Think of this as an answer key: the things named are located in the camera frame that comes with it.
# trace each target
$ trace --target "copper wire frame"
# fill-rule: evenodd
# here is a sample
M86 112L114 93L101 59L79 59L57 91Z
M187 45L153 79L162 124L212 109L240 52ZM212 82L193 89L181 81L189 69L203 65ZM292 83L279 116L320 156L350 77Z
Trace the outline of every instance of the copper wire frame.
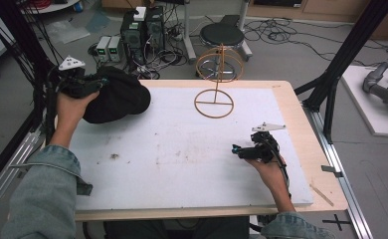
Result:
M224 74L224 71L225 71L225 58L226 57L235 60L235 62L238 63L238 65L241 68L240 74L238 74L237 77L235 77L233 79L223 79L222 78L222 75ZM217 73L218 73L217 79L208 79L200 71L200 65L203 62L205 62L204 60L207 59L207 58L219 59L219 65L217 66ZM244 73L244 64L241 61L241 56L236 51L234 51L232 49L228 49L227 47L221 45L218 48L212 48L212 49L206 51L198 59L197 64L196 64L196 71L197 71L198 75L201 78L203 78L204 80L208 80L208 81L216 83L216 88L215 89L209 89L209 90L202 91L194 99L194 106L195 106L195 109L197 110L197 112L200 113L201 115L203 115L204 117L211 118L211 119L220 119L220 118L224 118L224 117L228 116L232 112L232 110L234 109L234 105L235 105L234 104L234 100L227 93L225 93L225 92L223 92L223 91L218 89L219 88L219 83L230 83L230 82L238 80L243 75L243 73ZM200 97L200 95L208 93L208 92L214 92L214 94L215 94L214 100L212 102L198 101L198 98ZM227 103L218 102L217 101L218 93L223 94L224 96L226 96L226 98L228 98L229 101ZM208 115L208 114L206 114L206 113L204 113L204 112L202 112L200 110L199 105L202 105L202 104L226 105L226 106L231 106L231 108L229 109L229 111L227 113L225 113L223 115L211 116L211 115Z

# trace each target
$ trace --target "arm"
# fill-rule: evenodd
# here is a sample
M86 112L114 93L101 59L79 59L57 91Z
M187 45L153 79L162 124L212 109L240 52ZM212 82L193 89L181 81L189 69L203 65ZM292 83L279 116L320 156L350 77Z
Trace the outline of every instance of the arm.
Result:
M29 160L33 166L11 197L2 238L75 237L80 165L68 147L87 104L97 95L75 100L59 94L57 130L50 145Z
M295 212L284 176L275 158L269 163L250 159L247 162L259 172L263 183L271 191L279 212L274 221L262 228L262 235L272 238L334 238L330 231L310 224L302 215Z
M246 160L260 174L263 183L269 188L275 200L278 212L295 211L288 193L284 176L276 161L272 159L269 163L262 163L255 160Z

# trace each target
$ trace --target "power supply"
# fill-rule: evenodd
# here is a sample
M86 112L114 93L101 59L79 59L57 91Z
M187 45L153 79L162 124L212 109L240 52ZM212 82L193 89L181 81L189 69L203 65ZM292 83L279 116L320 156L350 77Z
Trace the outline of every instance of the power supply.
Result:
M163 6L147 9L145 23L147 25L151 50L154 52L165 50Z
M133 14L125 13L120 27L120 36L124 46L125 55L130 64L145 64L144 48L146 43L145 22L134 21Z
M123 56L123 47L120 42L120 37L112 37L107 47L109 50L110 60L113 62L120 62Z
M109 51L107 50L109 41L110 41L110 37L101 37L100 41L97 43L96 51L97 51L98 59L101 62L109 61Z

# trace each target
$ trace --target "hand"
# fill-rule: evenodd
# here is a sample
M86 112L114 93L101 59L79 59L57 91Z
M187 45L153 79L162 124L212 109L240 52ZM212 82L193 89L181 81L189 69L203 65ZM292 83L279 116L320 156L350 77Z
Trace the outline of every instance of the hand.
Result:
M285 178L282 175L282 171L279 167L278 160L274 156L268 163L263 163L257 160L246 159L246 162L252 165L260 174L263 183L272 190L281 190L286 188Z
M269 188L275 200L279 212L295 211L287 190L287 183L279 167L278 160L274 157L270 162L263 163L252 159L246 159L246 162L252 165L262 178L263 183Z
M76 130L77 124L85 114L88 104L97 96L98 92L83 99L74 99L63 93L58 94L58 123L50 144L63 147L70 146L71 137L73 136L74 130Z

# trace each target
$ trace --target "black cloth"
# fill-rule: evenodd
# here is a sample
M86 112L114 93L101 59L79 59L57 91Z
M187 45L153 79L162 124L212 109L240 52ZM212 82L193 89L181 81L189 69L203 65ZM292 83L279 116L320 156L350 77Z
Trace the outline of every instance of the black cloth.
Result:
M201 218L190 239L248 239L250 217ZM106 221L108 239L174 239L162 220Z
M97 77L107 78L109 84L100 89L96 99L89 103L83 116L90 123L119 120L126 115L138 115L150 106L150 91L136 76L115 67L101 67Z

